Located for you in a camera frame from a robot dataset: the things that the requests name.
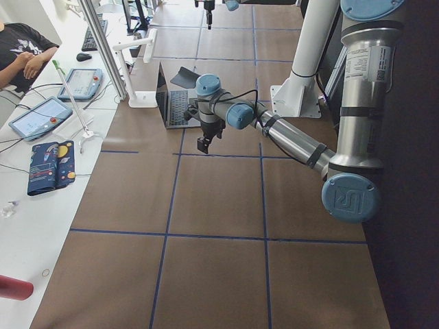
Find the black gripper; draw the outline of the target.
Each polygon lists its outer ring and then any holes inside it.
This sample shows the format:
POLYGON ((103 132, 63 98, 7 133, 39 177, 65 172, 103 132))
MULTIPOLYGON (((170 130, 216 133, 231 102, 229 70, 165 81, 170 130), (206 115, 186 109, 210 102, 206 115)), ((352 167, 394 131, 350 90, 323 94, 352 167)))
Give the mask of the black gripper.
POLYGON ((197 139, 197 148, 199 151, 207 154, 209 152, 209 145, 212 143, 214 137, 222 138, 222 132, 226 127, 224 121, 216 121, 214 123, 201 122, 203 137, 197 139))
POLYGON ((213 11, 214 11, 214 0, 205 0, 204 9, 206 10, 206 24, 208 29, 212 28, 213 22, 213 11))

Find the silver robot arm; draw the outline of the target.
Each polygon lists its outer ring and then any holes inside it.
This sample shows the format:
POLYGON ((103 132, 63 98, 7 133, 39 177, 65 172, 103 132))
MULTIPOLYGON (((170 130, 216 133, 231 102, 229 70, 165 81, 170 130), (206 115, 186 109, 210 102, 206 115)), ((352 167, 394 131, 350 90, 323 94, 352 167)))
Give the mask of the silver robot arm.
MULTIPOLYGON (((206 24, 207 28, 211 30, 213 23, 213 11, 215 9, 215 1, 214 0, 194 0, 194 5, 196 8, 199 7, 199 4, 203 3, 203 8, 206 12, 206 24)), ((226 7, 229 11, 235 11, 240 4, 240 1, 232 0, 232 1, 224 1, 226 7)))
POLYGON ((271 88, 270 107, 233 95, 214 74, 191 73, 186 87, 196 96, 185 118, 200 122, 198 149, 207 152, 226 126, 252 126, 321 175, 330 215, 348 223, 372 219, 381 203, 377 144, 384 99, 406 9, 406 1, 310 1, 291 73, 271 88), (313 137, 309 119, 320 116, 338 79, 343 91, 337 147, 331 149, 313 137))

